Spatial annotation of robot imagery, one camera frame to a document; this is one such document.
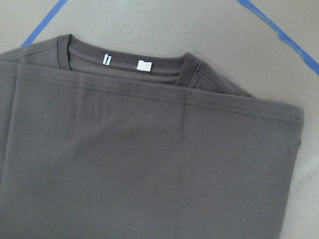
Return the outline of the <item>dark brown t-shirt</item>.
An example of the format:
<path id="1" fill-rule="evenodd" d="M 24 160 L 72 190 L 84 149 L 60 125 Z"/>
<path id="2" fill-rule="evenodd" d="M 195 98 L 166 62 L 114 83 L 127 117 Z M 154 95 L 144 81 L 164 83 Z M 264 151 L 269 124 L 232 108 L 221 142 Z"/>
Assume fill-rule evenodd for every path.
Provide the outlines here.
<path id="1" fill-rule="evenodd" d="M 190 53 L 2 53 L 0 236 L 277 239 L 303 124 Z"/>

